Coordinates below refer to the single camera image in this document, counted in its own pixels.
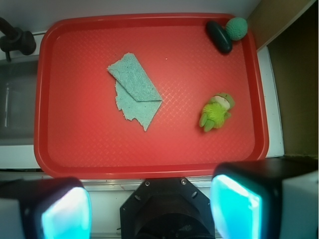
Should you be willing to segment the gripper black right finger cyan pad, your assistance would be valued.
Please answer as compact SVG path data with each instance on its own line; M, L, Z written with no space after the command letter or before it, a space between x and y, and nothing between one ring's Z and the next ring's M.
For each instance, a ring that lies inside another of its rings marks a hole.
M319 162L276 157L221 163L213 173L210 206L224 239L316 239Z

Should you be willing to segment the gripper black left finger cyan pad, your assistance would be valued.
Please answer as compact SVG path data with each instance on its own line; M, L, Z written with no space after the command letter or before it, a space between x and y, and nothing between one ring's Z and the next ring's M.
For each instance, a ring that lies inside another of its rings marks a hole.
M90 195L77 178L2 180L2 239L88 239Z

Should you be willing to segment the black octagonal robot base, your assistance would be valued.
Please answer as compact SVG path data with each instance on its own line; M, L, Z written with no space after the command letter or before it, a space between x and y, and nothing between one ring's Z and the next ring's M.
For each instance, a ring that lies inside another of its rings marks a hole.
M210 199L186 178L146 179L120 207L123 239L214 239Z

